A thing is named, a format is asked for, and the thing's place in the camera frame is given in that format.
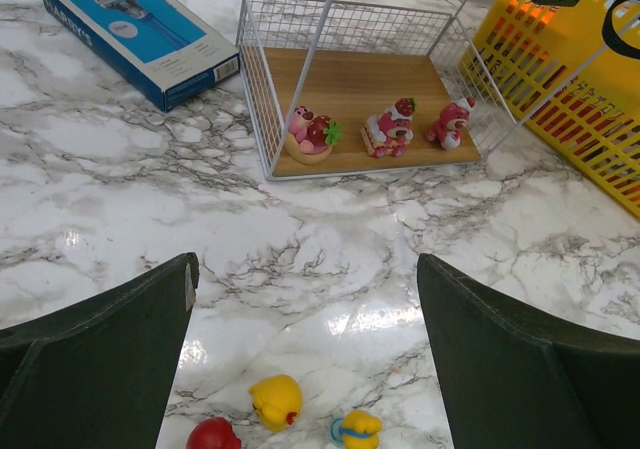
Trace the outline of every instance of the razor image on box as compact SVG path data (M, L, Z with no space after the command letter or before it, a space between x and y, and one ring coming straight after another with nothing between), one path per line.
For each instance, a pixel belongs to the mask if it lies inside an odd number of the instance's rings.
M153 28L156 33L160 34L176 51L187 47L189 42L183 37L176 34L169 27L162 23L151 12L147 11L140 5L138 0L94 0L105 9L120 11L128 16L135 18L141 23Z

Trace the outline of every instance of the green leaf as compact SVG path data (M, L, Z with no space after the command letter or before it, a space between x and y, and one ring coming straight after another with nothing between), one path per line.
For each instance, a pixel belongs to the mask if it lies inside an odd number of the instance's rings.
M327 138L325 142L330 146L335 146L340 139L342 139L342 124L338 124L333 119L329 121L329 127L322 131Z

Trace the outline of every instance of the yellow plastic crate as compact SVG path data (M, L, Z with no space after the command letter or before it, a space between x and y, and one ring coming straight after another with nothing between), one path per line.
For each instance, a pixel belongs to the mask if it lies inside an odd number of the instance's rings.
M526 126L640 217L640 61L607 50L558 90L604 43L609 4L582 0L559 8L496 0L474 43L516 118L554 94ZM640 4L621 6L614 25L620 29L639 14ZM640 47L640 26L622 38ZM471 50L460 64L476 83L483 78Z

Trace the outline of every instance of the figurine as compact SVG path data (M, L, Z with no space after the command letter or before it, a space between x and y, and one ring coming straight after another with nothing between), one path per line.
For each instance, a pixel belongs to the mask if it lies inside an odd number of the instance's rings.
M462 139L462 129L469 127L471 111L475 105L476 100L473 97L447 105L426 133L427 140L433 142L437 139L443 149L458 147Z
M253 408L262 423L274 432L292 425L302 409L302 390L291 376L280 374L253 385Z
M413 139L411 120L416 110L413 98L399 99L380 117L371 116L360 131L370 156L401 156Z
M291 118L284 147L296 161L312 165L325 160L342 138L341 125L329 116L316 116L298 106Z
M198 424L187 440L187 449L242 449L242 441L223 417L213 417Z
M347 417L336 417L329 426L329 438L337 447L346 449L377 449L380 445L378 432L382 421L368 412L356 409Z

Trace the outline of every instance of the barcode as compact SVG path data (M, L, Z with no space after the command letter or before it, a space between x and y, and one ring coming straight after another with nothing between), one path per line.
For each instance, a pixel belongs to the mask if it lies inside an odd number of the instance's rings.
M224 79L225 77L230 76L231 74L237 71L238 71L238 58L234 57L233 59L223 64L222 66L216 67L216 70L215 70L216 81L219 81L220 79Z

